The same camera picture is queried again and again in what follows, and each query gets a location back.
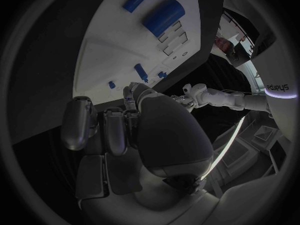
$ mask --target white panel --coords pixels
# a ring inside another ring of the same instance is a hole
[[[180,18],[182,29],[193,40],[189,47],[187,44],[179,49],[173,47],[176,50],[173,53],[178,52],[178,58],[170,61],[166,61],[168,56],[158,47],[161,44],[158,38],[142,24],[145,17],[165,0],[144,0],[133,13],[122,8],[126,1],[104,0],[92,18],[77,59],[74,97],[89,96],[95,105],[121,99],[123,87],[130,82],[144,82],[134,69],[136,64],[140,63],[146,73],[162,66],[169,74],[200,50],[198,0],[177,0],[185,10],[185,15]],[[178,26],[175,24],[169,31]],[[184,47],[188,49],[186,56],[182,56],[186,52],[182,50]],[[146,84],[150,87],[162,80],[158,76],[148,75],[149,83]],[[115,83],[115,89],[110,89],[110,81]]]

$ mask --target blue knob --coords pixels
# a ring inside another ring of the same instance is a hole
[[[167,77],[167,74],[163,71],[161,71],[159,74],[158,74],[159,78],[166,78]]]
[[[148,75],[145,72],[145,70],[142,68],[142,65],[140,63],[138,63],[137,65],[134,66],[134,69],[136,70],[136,72],[138,73],[138,75],[140,76],[140,78],[142,80],[145,81],[145,83],[148,83]]]
[[[109,82],[109,87],[110,87],[111,89],[114,89],[114,88],[116,87],[116,85],[115,85],[112,81],[110,81],[110,82]]]

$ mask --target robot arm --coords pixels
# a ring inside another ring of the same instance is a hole
[[[232,110],[243,109],[265,111],[271,113],[265,95],[244,95],[242,92],[226,93],[216,89],[207,88],[203,83],[183,87],[184,96],[173,96],[172,98],[183,104],[191,112],[194,108],[201,108],[207,104],[215,107],[226,106]]]

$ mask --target dark background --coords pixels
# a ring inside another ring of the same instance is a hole
[[[274,3],[277,4],[279,7],[283,7],[285,9],[285,12],[289,14],[289,17],[291,19],[291,22],[295,26],[297,26],[297,20],[298,20],[298,11],[295,10],[295,8],[298,7],[298,0],[272,0]],[[10,21],[10,18],[12,15],[16,12],[17,9],[25,8],[24,6],[25,0],[0,0],[1,5],[1,26],[2,31],[4,31],[4,27],[7,28],[7,24]],[[234,19],[240,23],[240,25],[243,27],[243,29],[246,30],[246,32],[250,35],[250,31],[247,31],[246,27],[244,27],[243,23],[240,22],[236,17]],[[57,138],[59,136],[59,130],[55,131],[47,131],[45,133],[42,133],[38,135],[35,138],[31,138],[31,140],[25,140],[23,145],[15,148],[15,151],[17,153],[26,153],[27,146],[34,146],[34,156],[37,157],[36,161],[30,162],[27,160],[26,156],[23,157],[23,162],[28,163],[28,167],[26,169],[28,170],[35,170],[36,173],[34,173],[34,177],[31,177],[31,179],[36,181],[41,181],[41,183],[45,180],[43,176],[47,174],[48,176],[56,176],[56,180],[60,182],[60,184],[64,184],[63,180],[65,179],[63,176],[61,176],[61,171],[53,171],[50,172],[51,169],[53,169],[53,164],[57,164],[55,161],[55,157],[51,157],[49,154],[56,153],[57,155],[63,154],[63,156],[69,158],[71,161],[73,159],[73,164],[61,164],[62,167],[64,167],[66,170],[70,169],[68,166],[73,166],[73,168],[76,168],[77,162],[76,162],[76,156],[72,153],[68,153],[69,151],[66,150],[59,150],[62,149],[59,144],[55,144],[54,148],[53,146],[49,146],[48,151],[41,151],[39,150],[41,148],[40,145],[45,145],[43,143],[53,143],[52,138]],[[293,217],[296,217],[296,215],[299,214],[298,207],[298,198],[299,198],[299,181],[298,178],[295,178],[294,181],[294,189],[290,191],[290,196],[286,199],[285,203],[279,204],[280,208],[277,211],[274,211],[273,220],[270,220],[270,224],[283,224],[283,221],[286,221],[286,224],[293,224]],[[53,188],[49,187],[49,194],[48,197],[51,198],[52,193],[56,193],[61,195],[61,201],[62,203],[70,199],[72,200],[72,194],[73,190],[70,188],[70,186],[61,186],[61,190],[55,190],[53,191]],[[10,185],[8,183],[2,183],[2,193],[4,196],[2,197],[3,201],[3,211],[1,213],[1,219],[6,221],[2,222],[3,224],[18,224],[20,221],[22,222],[29,222],[31,224],[35,224],[32,217],[30,217],[23,208],[19,202],[19,200],[14,197],[13,192],[11,192]],[[68,217],[69,221],[72,224],[82,224],[82,221],[80,220],[80,213],[74,212],[76,211],[76,206],[65,206],[63,208],[57,208],[57,213],[64,213],[64,216]]]

